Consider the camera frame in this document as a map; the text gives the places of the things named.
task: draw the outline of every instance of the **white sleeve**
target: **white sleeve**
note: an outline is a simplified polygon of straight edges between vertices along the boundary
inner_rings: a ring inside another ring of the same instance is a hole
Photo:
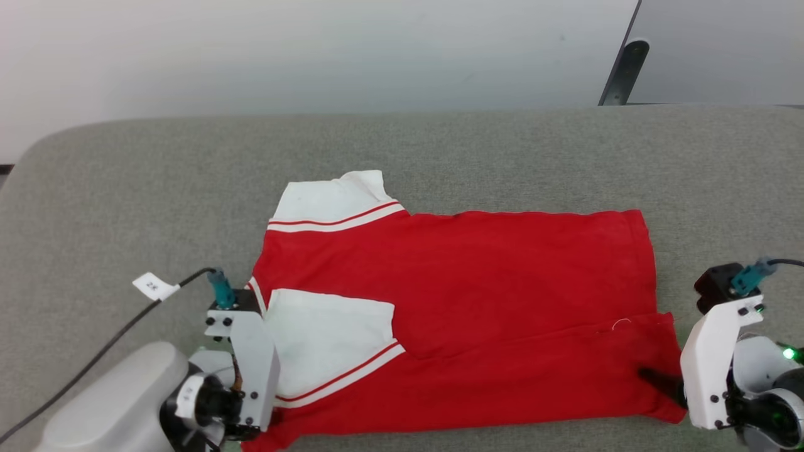
[[[404,347],[394,338],[394,305],[303,290],[272,290],[257,300],[277,348],[281,372],[276,406],[299,408],[372,374]]]
[[[352,171],[339,179],[289,183],[272,220],[340,221],[394,201],[385,193],[382,171]]]

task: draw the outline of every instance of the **red t-shirt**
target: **red t-shirt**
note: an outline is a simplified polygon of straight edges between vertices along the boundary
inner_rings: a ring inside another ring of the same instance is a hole
[[[273,425],[411,432],[685,412],[638,377],[680,375],[639,211],[406,212],[379,171],[291,183],[250,286],[281,373]]]

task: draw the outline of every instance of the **white stripe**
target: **white stripe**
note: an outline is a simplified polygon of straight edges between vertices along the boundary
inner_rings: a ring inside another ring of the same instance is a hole
[[[338,224],[312,224],[312,223],[301,223],[301,224],[275,224],[268,222],[268,230],[269,231],[279,231],[279,232],[300,232],[300,231],[316,231],[316,232],[335,232],[335,231],[342,231],[344,229],[354,228],[355,226],[361,226],[366,223],[371,223],[372,221],[379,220],[384,216],[389,216],[392,213],[401,212],[404,208],[400,204],[391,204],[385,208],[381,208],[380,210],[376,210],[372,213],[368,213],[363,216],[359,216],[349,221],[344,221],[343,223]]]
[[[299,399],[297,401],[283,401],[280,399],[274,399],[274,406],[282,407],[282,408],[299,408],[304,405],[309,405],[315,401],[320,401],[322,398],[327,397],[331,394],[344,389],[346,386],[368,376],[375,370],[383,367],[389,361],[393,360],[397,356],[404,353],[404,347],[402,344],[397,344],[394,347],[389,348],[385,353],[380,356],[377,356],[373,361],[371,361],[366,366],[360,368],[357,372],[352,372],[348,376],[343,377],[342,379],[326,386],[325,388],[321,389],[320,391],[313,392],[307,397]]]
[[[248,284],[251,284],[254,288],[254,295],[256,295],[256,303],[260,305],[260,311],[262,311],[263,318],[265,317],[265,300],[262,299],[262,291],[260,290],[260,285],[256,283],[256,279],[252,277],[248,280]]]

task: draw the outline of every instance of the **red stripe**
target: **red stripe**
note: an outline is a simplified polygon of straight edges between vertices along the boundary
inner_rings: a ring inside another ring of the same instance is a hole
[[[318,392],[318,391],[321,391],[322,389],[326,388],[327,386],[329,386],[329,385],[331,385],[331,384],[333,384],[333,383],[335,383],[335,382],[337,382],[337,381],[343,380],[344,378],[348,377],[349,375],[351,375],[351,374],[353,374],[353,373],[357,372],[358,370],[360,370],[360,369],[362,369],[362,368],[366,367],[368,364],[371,364],[371,362],[372,362],[373,360],[376,360],[377,358],[379,358],[380,356],[382,356],[382,355],[383,355],[383,353],[385,353],[386,351],[391,350],[392,348],[394,348],[394,347],[395,347],[397,344],[399,344],[399,342],[394,342],[394,343],[392,343],[391,345],[389,345],[389,346],[385,347],[385,348],[384,348],[382,351],[380,351],[380,352],[379,352],[379,353],[377,353],[376,355],[372,356],[372,357],[371,357],[371,358],[370,358],[368,361],[366,361],[365,363],[360,364],[358,367],[353,368],[353,369],[352,369],[352,370],[350,370],[349,372],[347,372],[347,373],[345,373],[345,374],[343,374],[343,375],[339,376],[338,378],[336,378],[336,379],[334,379],[334,380],[331,380],[331,381],[330,381],[330,382],[328,382],[328,383],[325,383],[325,384],[322,384],[321,386],[318,386],[316,389],[313,389],[313,390],[312,390],[312,391],[310,391],[310,392],[306,392],[306,393],[304,393],[304,394],[301,394],[299,397],[293,397],[293,398],[290,398],[290,399],[286,399],[286,398],[284,398],[284,397],[279,397],[279,396],[277,396],[277,399],[279,399],[279,400],[281,400],[281,401],[292,402],[292,401],[297,401],[297,400],[299,400],[299,399],[303,399],[303,398],[305,398],[305,397],[307,397],[307,396],[309,396],[309,395],[312,395],[312,394],[314,394],[314,393],[316,393],[316,392]]]
[[[381,206],[377,206],[377,207],[375,207],[375,208],[373,208],[371,210],[365,211],[363,213],[359,213],[359,214],[357,214],[355,216],[350,216],[349,218],[339,220],[339,221],[333,221],[331,223],[325,223],[325,222],[322,222],[322,221],[312,221],[312,220],[300,220],[300,221],[274,221],[274,220],[270,220],[268,222],[268,224],[287,224],[287,225],[293,225],[293,224],[320,224],[321,226],[333,226],[335,224],[346,223],[349,220],[354,220],[355,218],[360,218],[361,216],[368,215],[368,214],[370,214],[372,212],[377,212],[380,209],[384,209],[384,208],[386,208],[388,206],[392,206],[392,205],[398,204],[398,203],[399,203],[399,201],[393,201],[391,203],[387,203],[387,204],[383,204]]]

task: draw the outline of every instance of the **teal connector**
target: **teal connector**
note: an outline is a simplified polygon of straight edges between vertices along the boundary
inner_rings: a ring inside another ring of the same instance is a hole
[[[220,309],[231,309],[235,305],[235,291],[229,285],[229,280],[220,267],[215,267],[214,273],[207,273],[207,280],[215,289],[215,302]]]
[[[768,265],[769,257],[763,257],[754,265],[749,265],[742,269],[737,276],[732,279],[732,288],[741,297],[751,293],[759,286],[759,283],[776,272],[776,265]]]

